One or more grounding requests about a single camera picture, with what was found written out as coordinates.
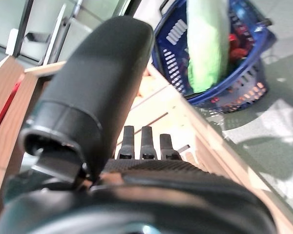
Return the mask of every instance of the gray floor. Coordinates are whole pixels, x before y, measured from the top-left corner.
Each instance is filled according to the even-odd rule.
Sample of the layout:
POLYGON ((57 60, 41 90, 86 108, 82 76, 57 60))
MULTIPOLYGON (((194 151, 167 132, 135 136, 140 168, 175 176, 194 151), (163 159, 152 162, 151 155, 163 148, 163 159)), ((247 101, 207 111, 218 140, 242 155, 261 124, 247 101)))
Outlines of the gray floor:
POLYGON ((278 37, 262 56, 270 91, 249 109, 208 120, 293 208, 293 0, 254 2, 278 37))

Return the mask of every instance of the red item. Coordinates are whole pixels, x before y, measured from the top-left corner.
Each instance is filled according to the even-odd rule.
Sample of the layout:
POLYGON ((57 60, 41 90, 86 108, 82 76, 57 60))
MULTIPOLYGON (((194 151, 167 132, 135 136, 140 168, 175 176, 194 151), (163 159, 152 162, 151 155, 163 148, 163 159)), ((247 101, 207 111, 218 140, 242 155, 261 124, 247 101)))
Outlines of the red item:
POLYGON ((21 84, 21 81, 18 81, 18 82, 14 85, 14 88, 13 88, 13 90, 12 90, 12 92, 11 92, 11 94, 10 94, 8 100, 5 102, 5 105, 4 105, 4 107, 2 108, 2 110, 1 110, 1 112, 0 112, 0 124, 2 123, 3 118, 4 118, 5 114, 6 114, 6 112, 8 111, 8 109, 9 109, 9 107, 10 107, 12 101, 13 101, 13 98, 14 98, 14 96, 15 96, 17 90, 19 89, 20 84, 21 84))
POLYGON ((235 34, 230 34, 229 35, 229 51, 232 51, 234 49, 239 48, 240 46, 240 41, 238 37, 235 34))
POLYGON ((249 52, 246 49, 237 48, 232 51, 230 51, 229 59, 230 62, 236 62, 240 59, 246 57, 249 54, 249 52))

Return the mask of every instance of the blue shopping basket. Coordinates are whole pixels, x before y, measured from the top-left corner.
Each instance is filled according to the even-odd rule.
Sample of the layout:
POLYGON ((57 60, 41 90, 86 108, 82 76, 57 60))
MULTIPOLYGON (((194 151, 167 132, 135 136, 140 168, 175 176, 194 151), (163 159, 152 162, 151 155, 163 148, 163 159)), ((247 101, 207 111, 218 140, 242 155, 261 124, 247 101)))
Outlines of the blue shopping basket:
POLYGON ((230 113, 245 109, 268 91, 260 55, 276 38, 267 27, 272 23, 248 1, 230 0, 231 33, 237 35, 247 58, 227 78, 200 94, 194 94, 188 81, 186 0, 176 0, 155 29, 153 64, 192 105, 230 113))

